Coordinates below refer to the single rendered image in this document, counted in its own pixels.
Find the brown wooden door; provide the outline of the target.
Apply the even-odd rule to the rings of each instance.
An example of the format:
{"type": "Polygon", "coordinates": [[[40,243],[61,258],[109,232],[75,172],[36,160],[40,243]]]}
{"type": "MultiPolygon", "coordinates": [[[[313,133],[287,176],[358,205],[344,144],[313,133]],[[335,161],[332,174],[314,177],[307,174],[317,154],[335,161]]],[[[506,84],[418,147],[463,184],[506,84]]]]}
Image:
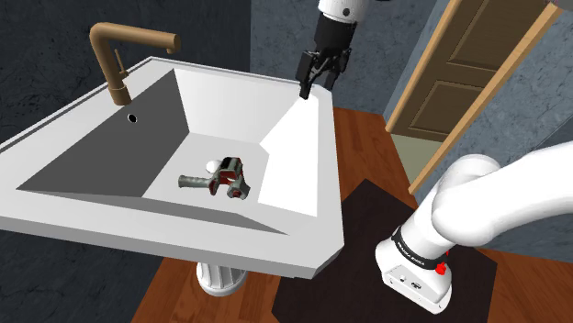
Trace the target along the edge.
{"type": "Polygon", "coordinates": [[[563,0],[449,0],[386,125],[439,142],[415,193],[563,13],[563,0]]]}

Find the dark robot stand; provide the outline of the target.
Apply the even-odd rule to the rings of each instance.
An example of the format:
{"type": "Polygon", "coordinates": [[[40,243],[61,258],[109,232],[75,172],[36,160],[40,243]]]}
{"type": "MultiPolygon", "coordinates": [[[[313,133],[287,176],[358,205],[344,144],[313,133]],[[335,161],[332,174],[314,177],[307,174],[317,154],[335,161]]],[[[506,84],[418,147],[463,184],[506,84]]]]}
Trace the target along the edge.
{"type": "Polygon", "coordinates": [[[344,199],[344,246],[314,278],[282,278],[272,313],[279,323],[489,323],[497,264],[479,251],[455,246],[448,265],[453,293],[433,315],[383,283],[378,242],[411,214],[409,206],[368,180],[344,199]]]}

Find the brown faucet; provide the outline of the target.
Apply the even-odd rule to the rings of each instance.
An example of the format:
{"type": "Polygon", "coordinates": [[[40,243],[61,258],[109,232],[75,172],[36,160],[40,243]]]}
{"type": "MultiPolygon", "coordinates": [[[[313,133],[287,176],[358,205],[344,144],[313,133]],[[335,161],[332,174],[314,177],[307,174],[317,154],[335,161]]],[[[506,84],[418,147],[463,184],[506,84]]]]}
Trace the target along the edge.
{"type": "Polygon", "coordinates": [[[131,97],[123,79],[128,75],[118,55],[113,56],[109,46],[111,39],[166,49],[169,54],[181,49],[181,38],[174,33],[136,28],[109,22],[99,22],[90,28],[89,39],[97,61],[104,74],[108,91],[117,106],[131,103],[131,97]]]}

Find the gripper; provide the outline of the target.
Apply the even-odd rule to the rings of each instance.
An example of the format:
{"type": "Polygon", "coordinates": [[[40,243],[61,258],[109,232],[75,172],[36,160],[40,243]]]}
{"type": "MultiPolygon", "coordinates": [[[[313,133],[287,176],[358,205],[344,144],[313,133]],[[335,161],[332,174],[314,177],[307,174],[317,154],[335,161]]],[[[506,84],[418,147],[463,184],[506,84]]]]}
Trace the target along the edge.
{"type": "Polygon", "coordinates": [[[352,53],[349,47],[356,27],[356,22],[340,22],[320,14],[314,35],[315,51],[302,52],[296,72],[301,98],[305,100],[309,98],[311,86],[325,71],[328,71],[328,75],[323,87],[332,90],[340,74],[346,70],[352,53]],[[332,58],[322,50],[342,50],[342,52],[332,58]]]}

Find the white pedestal sink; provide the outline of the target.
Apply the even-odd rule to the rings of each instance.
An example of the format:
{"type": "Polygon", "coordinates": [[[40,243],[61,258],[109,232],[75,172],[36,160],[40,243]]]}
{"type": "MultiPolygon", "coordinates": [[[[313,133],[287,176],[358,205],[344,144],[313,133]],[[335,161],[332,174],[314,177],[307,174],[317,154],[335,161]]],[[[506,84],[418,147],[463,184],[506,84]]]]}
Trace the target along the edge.
{"type": "Polygon", "coordinates": [[[150,57],[0,144],[0,229],[310,279],[343,247],[331,93],[150,57]],[[243,163],[248,197],[179,188],[243,163]]]}

